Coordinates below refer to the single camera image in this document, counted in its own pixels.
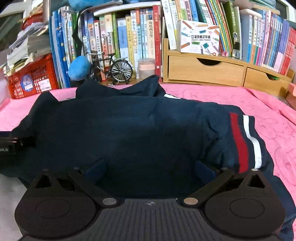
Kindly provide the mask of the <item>navy and white jacket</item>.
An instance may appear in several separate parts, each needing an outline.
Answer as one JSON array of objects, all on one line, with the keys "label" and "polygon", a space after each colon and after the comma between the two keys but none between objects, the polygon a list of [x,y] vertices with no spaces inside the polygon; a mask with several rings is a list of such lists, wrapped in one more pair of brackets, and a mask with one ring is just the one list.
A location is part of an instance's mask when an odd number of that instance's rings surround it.
[{"label": "navy and white jacket", "polygon": [[[27,191],[16,208],[25,240],[293,240],[295,204],[255,118],[239,107],[168,95],[153,75],[124,89],[93,80],[73,99],[39,95],[10,131],[22,154],[1,173]],[[106,161],[100,206],[68,176]],[[234,177],[198,207],[200,161]]]}]

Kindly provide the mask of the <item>red plastic crate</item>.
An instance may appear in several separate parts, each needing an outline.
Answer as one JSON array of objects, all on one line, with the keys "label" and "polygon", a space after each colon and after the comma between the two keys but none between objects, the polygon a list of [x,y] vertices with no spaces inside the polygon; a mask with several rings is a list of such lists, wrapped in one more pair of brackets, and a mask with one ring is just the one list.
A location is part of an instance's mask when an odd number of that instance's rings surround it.
[{"label": "red plastic crate", "polygon": [[13,99],[58,89],[52,55],[45,55],[9,76],[8,88]]}]

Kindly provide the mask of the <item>blue plush ball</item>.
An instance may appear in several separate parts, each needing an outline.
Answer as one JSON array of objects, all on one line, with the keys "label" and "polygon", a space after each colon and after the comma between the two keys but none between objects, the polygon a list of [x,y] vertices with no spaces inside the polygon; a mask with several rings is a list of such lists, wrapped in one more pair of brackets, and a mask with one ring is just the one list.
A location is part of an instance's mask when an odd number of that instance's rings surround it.
[{"label": "blue plush ball", "polygon": [[72,81],[80,81],[87,77],[91,69],[91,63],[85,56],[78,56],[70,64],[68,75]]}]

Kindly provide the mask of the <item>stack of papers on crate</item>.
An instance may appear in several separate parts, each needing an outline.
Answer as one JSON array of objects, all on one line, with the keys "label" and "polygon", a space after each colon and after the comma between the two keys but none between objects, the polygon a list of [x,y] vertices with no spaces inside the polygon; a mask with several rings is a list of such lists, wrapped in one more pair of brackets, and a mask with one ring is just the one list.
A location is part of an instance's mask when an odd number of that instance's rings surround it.
[{"label": "stack of papers on crate", "polygon": [[33,23],[10,46],[1,50],[1,70],[11,76],[28,64],[51,53],[49,26]]}]

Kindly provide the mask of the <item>pink rabbit-print blanket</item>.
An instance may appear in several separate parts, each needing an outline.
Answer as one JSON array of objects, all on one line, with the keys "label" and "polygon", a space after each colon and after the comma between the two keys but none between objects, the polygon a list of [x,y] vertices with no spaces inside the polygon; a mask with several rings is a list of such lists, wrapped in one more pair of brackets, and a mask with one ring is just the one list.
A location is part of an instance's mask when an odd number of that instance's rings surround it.
[{"label": "pink rabbit-print blanket", "polygon": [[[264,139],[275,164],[276,176],[295,185],[295,110],[272,95],[243,87],[161,83],[175,97],[230,104],[255,117],[255,128]],[[58,100],[75,97],[76,88],[51,90]],[[29,113],[37,95],[6,98],[1,103],[1,131],[11,131]]]}]

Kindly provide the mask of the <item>miniature black bicycle model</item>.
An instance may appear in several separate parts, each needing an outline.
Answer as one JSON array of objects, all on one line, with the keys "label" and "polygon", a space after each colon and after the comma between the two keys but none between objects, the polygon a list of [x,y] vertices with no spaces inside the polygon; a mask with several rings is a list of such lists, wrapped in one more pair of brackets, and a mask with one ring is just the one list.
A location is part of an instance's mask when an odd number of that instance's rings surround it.
[{"label": "miniature black bicycle model", "polygon": [[115,53],[108,54],[107,58],[99,58],[98,54],[87,53],[87,57],[92,57],[92,65],[88,74],[89,79],[97,82],[99,80],[98,72],[103,73],[106,79],[111,80],[111,85],[119,83],[129,84],[133,75],[133,65],[127,61],[126,57],[114,58]]}]

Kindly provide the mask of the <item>wooden desktop drawer shelf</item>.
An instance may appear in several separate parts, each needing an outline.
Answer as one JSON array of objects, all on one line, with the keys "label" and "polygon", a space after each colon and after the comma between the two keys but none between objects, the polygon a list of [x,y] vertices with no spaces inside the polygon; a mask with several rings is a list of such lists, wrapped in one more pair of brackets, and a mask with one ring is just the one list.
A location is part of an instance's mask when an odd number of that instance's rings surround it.
[{"label": "wooden desktop drawer shelf", "polygon": [[228,57],[180,53],[163,39],[163,82],[246,87],[286,97],[295,72],[281,75]]}]

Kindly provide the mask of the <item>clear jar with pink contents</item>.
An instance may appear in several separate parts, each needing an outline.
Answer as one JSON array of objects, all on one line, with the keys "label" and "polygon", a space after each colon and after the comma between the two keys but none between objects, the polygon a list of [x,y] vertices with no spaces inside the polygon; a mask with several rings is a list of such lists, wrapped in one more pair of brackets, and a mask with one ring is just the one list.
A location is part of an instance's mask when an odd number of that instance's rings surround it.
[{"label": "clear jar with pink contents", "polygon": [[142,58],[138,60],[138,75],[140,80],[144,80],[156,73],[155,59]]}]

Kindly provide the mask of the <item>white pencil-pattern box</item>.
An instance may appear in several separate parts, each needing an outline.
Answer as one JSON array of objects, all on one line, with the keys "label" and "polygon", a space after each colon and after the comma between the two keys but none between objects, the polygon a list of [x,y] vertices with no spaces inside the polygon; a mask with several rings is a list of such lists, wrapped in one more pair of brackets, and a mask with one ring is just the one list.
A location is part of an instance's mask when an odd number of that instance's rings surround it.
[{"label": "white pencil-pattern box", "polygon": [[179,20],[177,22],[177,51],[217,56],[220,42],[220,28],[217,25]]}]

